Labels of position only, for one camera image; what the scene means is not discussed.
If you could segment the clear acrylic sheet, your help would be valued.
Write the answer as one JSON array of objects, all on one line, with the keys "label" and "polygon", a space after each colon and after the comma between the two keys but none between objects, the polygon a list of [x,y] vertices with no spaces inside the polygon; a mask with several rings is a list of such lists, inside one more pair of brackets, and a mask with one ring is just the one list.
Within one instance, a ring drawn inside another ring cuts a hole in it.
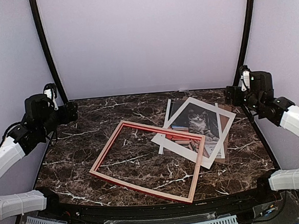
[{"label": "clear acrylic sheet", "polygon": [[164,118],[164,128],[173,126],[188,127],[189,103],[183,100],[168,99]]}]

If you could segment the red wooden picture frame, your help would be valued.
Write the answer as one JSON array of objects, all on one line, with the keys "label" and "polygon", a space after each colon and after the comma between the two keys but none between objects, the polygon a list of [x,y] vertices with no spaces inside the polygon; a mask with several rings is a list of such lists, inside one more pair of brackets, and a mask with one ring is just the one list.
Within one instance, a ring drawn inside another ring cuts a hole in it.
[{"label": "red wooden picture frame", "polygon": [[[122,121],[90,169],[94,191],[111,206],[192,204],[203,160],[203,136]],[[160,154],[155,136],[190,144],[189,160],[171,151]]]}]

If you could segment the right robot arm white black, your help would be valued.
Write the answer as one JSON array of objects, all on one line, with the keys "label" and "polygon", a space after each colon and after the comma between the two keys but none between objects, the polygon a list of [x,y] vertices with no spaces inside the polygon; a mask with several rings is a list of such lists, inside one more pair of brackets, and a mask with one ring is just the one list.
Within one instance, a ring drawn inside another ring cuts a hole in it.
[{"label": "right robot arm white black", "polygon": [[[285,97],[274,96],[272,75],[265,71],[251,71],[242,66],[240,86],[227,86],[225,102],[247,109],[259,119],[267,119],[277,127],[299,137],[299,106]],[[258,181],[253,200],[263,204],[273,191],[299,190],[299,169],[270,170]]]}]

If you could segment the white photo mat board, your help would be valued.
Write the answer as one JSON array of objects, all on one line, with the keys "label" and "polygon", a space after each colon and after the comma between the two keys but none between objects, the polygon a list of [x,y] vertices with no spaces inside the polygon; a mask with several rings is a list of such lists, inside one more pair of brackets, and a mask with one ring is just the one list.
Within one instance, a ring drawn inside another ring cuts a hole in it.
[{"label": "white photo mat board", "polygon": [[[225,158],[225,140],[235,119],[235,113],[224,106],[189,97],[186,101],[168,101],[164,128],[205,136],[201,166],[210,169],[216,159]],[[179,155],[192,162],[197,160],[199,140],[180,140],[170,135],[156,134],[153,143],[159,153]]]}]

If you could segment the black front rail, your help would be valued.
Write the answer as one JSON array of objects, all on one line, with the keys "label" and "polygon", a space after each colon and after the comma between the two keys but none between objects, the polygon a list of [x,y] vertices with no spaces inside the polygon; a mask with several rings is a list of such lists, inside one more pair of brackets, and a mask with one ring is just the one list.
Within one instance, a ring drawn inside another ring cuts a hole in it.
[{"label": "black front rail", "polygon": [[279,201],[281,195],[278,193],[261,194],[256,189],[244,191],[237,194],[208,198],[188,204],[163,204],[134,207],[102,207],[102,206],[79,206],[61,204],[57,210],[40,211],[37,215],[43,218],[59,220],[84,220],[89,223],[99,224],[113,220],[143,220],[157,218],[172,218],[179,216],[190,216],[206,214],[211,212],[240,213],[251,210],[259,204]]}]

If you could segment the left black corner post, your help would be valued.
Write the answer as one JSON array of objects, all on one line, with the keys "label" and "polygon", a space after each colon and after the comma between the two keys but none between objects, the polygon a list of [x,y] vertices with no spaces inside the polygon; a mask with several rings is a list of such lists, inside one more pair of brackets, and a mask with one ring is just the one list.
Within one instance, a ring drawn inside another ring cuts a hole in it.
[{"label": "left black corner post", "polygon": [[39,38],[39,41],[40,41],[40,45],[42,47],[42,51],[43,51],[43,54],[45,56],[45,60],[47,62],[48,68],[49,68],[50,73],[52,75],[53,81],[56,85],[56,89],[59,92],[59,95],[61,97],[62,102],[65,104],[69,100],[66,96],[65,89],[62,86],[62,82],[60,80],[57,68],[55,66],[55,62],[53,60],[53,57],[52,57],[52,54],[51,54],[51,51],[50,51],[48,40],[46,38],[46,34],[45,34],[45,31],[44,31],[44,26],[42,24],[41,16],[40,16],[40,13],[39,13],[37,0],[29,0],[29,3],[30,3],[30,9],[31,9],[32,17],[33,17],[34,24],[35,24],[35,27],[36,27],[37,35],[38,35],[38,38]]}]

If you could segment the cat on books photo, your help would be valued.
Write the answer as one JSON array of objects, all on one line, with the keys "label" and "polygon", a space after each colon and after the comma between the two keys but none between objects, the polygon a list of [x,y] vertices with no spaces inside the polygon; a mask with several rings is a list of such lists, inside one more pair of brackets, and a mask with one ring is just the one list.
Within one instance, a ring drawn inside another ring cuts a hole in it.
[{"label": "cat on books photo", "polygon": [[[194,134],[205,135],[205,146],[203,156],[209,157],[214,148],[217,145],[217,142],[220,139],[219,135],[219,125],[217,120],[217,113],[210,109],[202,108],[198,105],[189,103],[188,107],[188,127],[173,126],[169,127],[170,129],[178,130],[181,132],[189,132]],[[173,141],[176,144],[179,144],[185,148],[188,148],[192,151],[198,152],[198,143],[200,141],[195,141],[192,139],[167,136],[168,140]]]}]

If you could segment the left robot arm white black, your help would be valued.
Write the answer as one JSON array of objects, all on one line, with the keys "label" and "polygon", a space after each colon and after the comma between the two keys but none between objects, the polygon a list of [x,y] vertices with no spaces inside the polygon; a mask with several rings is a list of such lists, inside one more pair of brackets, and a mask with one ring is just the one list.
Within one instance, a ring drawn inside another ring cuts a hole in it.
[{"label": "left robot arm white black", "polygon": [[[25,100],[25,114],[21,121],[10,125],[0,143],[0,178],[18,161],[29,155],[38,144],[50,140],[58,125],[66,125],[78,118],[78,105],[67,102],[58,106],[52,88]],[[45,211],[54,219],[64,214],[57,194],[48,188],[0,196],[0,221],[32,211]]]}]

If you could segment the brown frame backing board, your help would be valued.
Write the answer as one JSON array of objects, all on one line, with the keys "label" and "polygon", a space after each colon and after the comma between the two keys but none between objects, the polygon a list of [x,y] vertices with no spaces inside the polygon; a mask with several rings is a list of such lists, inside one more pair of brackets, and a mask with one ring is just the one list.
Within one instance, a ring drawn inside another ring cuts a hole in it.
[{"label": "brown frame backing board", "polygon": [[[215,104],[216,107],[224,109],[226,111],[232,112],[232,107],[229,105],[222,105],[222,104]],[[228,118],[222,116],[220,117],[220,121],[221,121],[221,127],[222,129],[224,129],[223,126],[225,126],[228,122]],[[215,159],[216,163],[220,163],[220,164],[229,164],[229,157],[228,157],[228,139],[229,139],[229,135],[226,136],[226,139],[224,140],[223,143],[223,150],[224,150],[224,157],[222,158],[221,156],[217,156],[217,158]]]}]

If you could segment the black corner post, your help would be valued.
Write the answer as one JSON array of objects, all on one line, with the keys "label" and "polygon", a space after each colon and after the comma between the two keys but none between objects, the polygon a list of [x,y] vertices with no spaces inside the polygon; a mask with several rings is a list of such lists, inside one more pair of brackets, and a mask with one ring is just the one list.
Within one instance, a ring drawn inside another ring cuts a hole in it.
[{"label": "black corner post", "polygon": [[44,26],[42,24],[41,16],[40,16],[40,13],[39,13],[37,0],[29,0],[29,3],[30,3],[30,9],[31,9],[32,17],[33,17],[34,24],[35,24],[35,27],[36,27],[37,35],[38,35],[38,38],[39,38],[39,41],[40,41],[40,45],[42,47],[42,51],[43,51],[43,54],[45,56],[45,60],[47,62],[48,68],[49,68],[50,73],[52,75],[53,81],[56,85],[56,89],[59,92],[59,95],[61,97],[62,102],[65,104],[69,100],[66,96],[65,89],[62,86],[62,82],[60,80],[57,68],[55,66],[55,62],[53,60],[53,57],[52,57],[52,54],[51,54],[51,51],[50,51],[48,40],[46,38],[46,34],[45,34],[45,31],[44,31]]},{"label": "black corner post", "polygon": [[234,75],[233,86],[238,86],[240,81],[240,68],[245,64],[246,52],[248,48],[249,35],[251,29],[252,13],[253,13],[254,0],[246,0],[246,12],[243,26],[243,35],[240,46],[239,57],[237,60],[236,72]]}]

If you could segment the right black corner post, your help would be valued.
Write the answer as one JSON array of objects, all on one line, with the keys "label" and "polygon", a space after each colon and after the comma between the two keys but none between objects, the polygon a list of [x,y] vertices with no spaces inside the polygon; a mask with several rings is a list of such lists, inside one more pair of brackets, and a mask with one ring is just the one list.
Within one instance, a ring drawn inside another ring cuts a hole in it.
[{"label": "right black corner post", "polygon": [[236,72],[234,75],[233,86],[238,86],[240,81],[240,68],[245,64],[246,52],[248,48],[249,35],[251,29],[252,13],[253,13],[254,0],[246,0],[246,12],[243,26],[243,35],[240,46],[239,57],[237,60]]}]

